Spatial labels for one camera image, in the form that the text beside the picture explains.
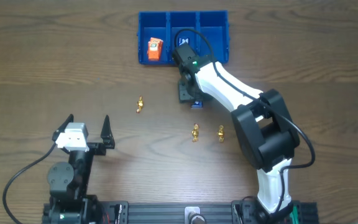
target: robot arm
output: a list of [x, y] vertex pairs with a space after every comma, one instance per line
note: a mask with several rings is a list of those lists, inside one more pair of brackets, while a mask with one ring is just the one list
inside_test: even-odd
[[[288, 215], [292, 211], [291, 197], [288, 194], [288, 170], [283, 173], [284, 198], [280, 208], [277, 209], [282, 194], [279, 171], [282, 167], [290, 165], [294, 148], [299, 145], [296, 131], [217, 76], [209, 56], [200, 57], [188, 44], [182, 44], [175, 49], [173, 59], [179, 67], [187, 89], [196, 89], [195, 92], [211, 95], [231, 112], [242, 152], [257, 169], [259, 181], [257, 217], [260, 222], [272, 223]], [[235, 87], [262, 100], [291, 120], [287, 107], [277, 91], [270, 90], [263, 93], [236, 79], [219, 62], [216, 62], [216, 68], [220, 75]], [[260, 128], [257, 122], [270, 117], [273, 121]]]

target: wood grain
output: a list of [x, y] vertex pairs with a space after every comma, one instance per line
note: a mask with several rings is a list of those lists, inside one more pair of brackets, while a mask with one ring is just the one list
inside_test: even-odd
[[[358, 1], [0, 1], [0, 223], [11, 176], [51, 145], [70, 114], [98, 140], [110, 115], [117, 149], [96, 157], [89, 193], [130, 202], [222, 202], [255, 195], [230, 114], [216, 101], [192, 111], [177, 100], [177, 68], [137, 61], [139, 11], [229, 11], [225, 68], [277, 89], [316, 147], [313, 167], [290, 172], [295, 200], [317, 202], [321, 223], [358, 222]], [[145, 108], [136, 114], [136, 101]], [[200, 141], [191, 142], [193, 123]], [[226, 130], [225, 142], [216, 136]], [[304, 144], [294, 164], [307, 161]], [[47, 172], [61, 151], [20, 176], [8, 204], [39, 223]]]

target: white robot part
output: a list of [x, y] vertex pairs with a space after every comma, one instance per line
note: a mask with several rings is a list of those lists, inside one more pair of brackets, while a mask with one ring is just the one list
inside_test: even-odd
[[[282, 183], [280, 178], [280, 169], [291, 164], [292, 159], [284, 159], [279, 164], [273, 166], [273, 169], [266, 173], [263, 169], [257, 170], [259, 192], [258, 200], [264, 209], [270, 213], [274, 213], [277, 209], [278, 203], [282, 193]], [[291, 202], [291, 196], [288, 193], [288, 169], [284, 170], [284, 201], [281, 204], [280, 210], [285, 208]]]
[[68, 123], [65, 132], [60, 133], [56, 140], [57, 147], [68, 151], [89, 151], [86, 144], [88, 130], [85, 123]]
[[[259, 98], [259, 94], [263, 92], [242, 83], [236, 77], [228, 73], [223, 68], [221, 63], [216, 62], [216, 68], [222, 77], [249, 95], [255, 98]], [[197, 84], [200, 90], [217, 99], [230, 112], [237, 109], [239, 105], [247, 105], [252, 102], [250, 98], [243, 96], [241, 93], [223, 81], [220, 77], [218, 77], [212, 62], [201, 67], [200, 71], [195, 75], [195, 77], [197, 79]], [[260, 121], [261, 119], [263, 119], [262, 116], [256, 118], [257, 121]]]

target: wooden surface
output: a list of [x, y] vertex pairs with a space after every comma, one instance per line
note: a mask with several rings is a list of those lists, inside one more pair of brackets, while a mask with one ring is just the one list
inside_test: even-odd
[[[174, 67], [137, 60], [139, 11], [229, 11], [228, 72], [277, 89], [316, 148], [313, 167], [290, 171], [295, 200], [318, 202], [321, 223], [358, 222], [358, 1], [0, 1], [0, 223], [2, 190], [44, 154], [73, 113], [99, 140], [110, 115], [117, 148], [96, 157], [89, 194], [129, 202], [230, 202], [258, 191], [230, 114], [216, 101], [180, 105]], [[145, 108], [136, 114], [136, 101]], [[193, 123], [200, 141], [191, 141]], [[223, 124], [225, 142], [216, 132]], [[294, 164], [310, 154], [302, 143]], [[39, 223], [55, 150], [20, 176], [8, 204]]]

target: blue tray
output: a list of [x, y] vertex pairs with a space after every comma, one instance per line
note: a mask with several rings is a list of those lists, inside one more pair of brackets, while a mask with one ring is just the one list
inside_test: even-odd
[[[144, 65], [174, 64], [172, 52], [175, 34], [182, 28], [200, 31], [209, 40], [214, 56], [221, 63], [229, 60], [229, 23], [227, 11], [186, 11], [186, 12], [139, 12], [138, 57]], [[148, 41], [151, 37], [164, 41], [159, 61], [149, 61]], [[195, 33], [183, 31], [180, 38], [188, 39], [190, 46], [199, 54], [209, 54], [208, 46]]]

